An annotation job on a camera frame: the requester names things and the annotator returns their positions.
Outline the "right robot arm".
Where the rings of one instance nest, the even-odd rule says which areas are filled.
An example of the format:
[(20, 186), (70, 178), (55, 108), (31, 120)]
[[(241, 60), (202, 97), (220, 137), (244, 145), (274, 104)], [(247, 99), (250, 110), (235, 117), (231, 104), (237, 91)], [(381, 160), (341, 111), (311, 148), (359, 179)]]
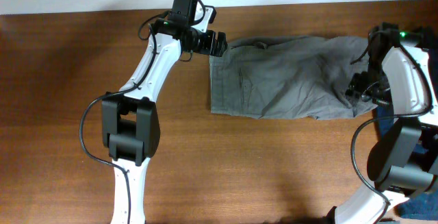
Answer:
[[(382, 223), (397, 205), (437, 191), (437, 35), (431, 27), (406, 31), (381, 23), (370, 30), (364, 53), (368, 69), (353, 75), (346, 93), (392, 113), (356, 129), (350, 156), (362, 185), (333, 207), (324, 223)], [(393, 124), (370, 150), (362, 175), (355, 158), (357, 138), (363, 128), (381, 121)]]

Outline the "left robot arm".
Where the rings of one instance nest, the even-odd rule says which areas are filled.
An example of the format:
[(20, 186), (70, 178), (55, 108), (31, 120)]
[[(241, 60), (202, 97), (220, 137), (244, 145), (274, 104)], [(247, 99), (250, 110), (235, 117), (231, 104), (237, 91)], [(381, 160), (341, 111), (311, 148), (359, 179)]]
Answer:
[(216, 9), (201, 0), (174, 0), (172, 8), (146, 23), (147, 48), (127, 83), (102, 99), (103, 144), (115, 174), (112, 223), (144, 223), (146, 170), (160, 139), (156, 101), (183, 53), (220, 57), (226, 35), (207, 27)]

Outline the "grey shorts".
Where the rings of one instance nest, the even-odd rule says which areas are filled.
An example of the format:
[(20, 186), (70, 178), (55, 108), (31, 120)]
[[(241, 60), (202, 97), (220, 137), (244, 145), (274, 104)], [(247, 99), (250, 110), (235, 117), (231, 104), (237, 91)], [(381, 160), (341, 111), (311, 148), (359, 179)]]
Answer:
[(356, 36), (252, 37), (210, 57), (211, 112), (253, 119), (353, 119), (376, 105), (346, 96), (368, 42)]

